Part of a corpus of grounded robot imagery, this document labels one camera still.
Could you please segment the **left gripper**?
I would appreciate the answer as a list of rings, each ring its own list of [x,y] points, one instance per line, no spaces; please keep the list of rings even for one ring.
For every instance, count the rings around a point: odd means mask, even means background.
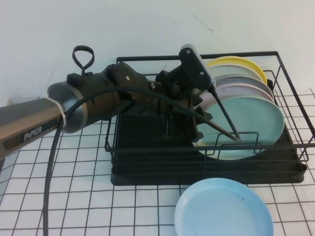
[[[166,96],[203,117],[197,118],[186,110],[170,104],[169,113],[160,114],[163,131],[167,136],[172,136],[173,129],[177,128],[189,142],[197,142],[203,137],[203,134],[197,130],[197,125],[213,118],[201,106],[197,106],[203,101],[202,96],[205,92],[193,94],[195,85],[184,70],[172,70],[170,72],[163,70],[156,76],[155,81],[161,84],[161,89]]]

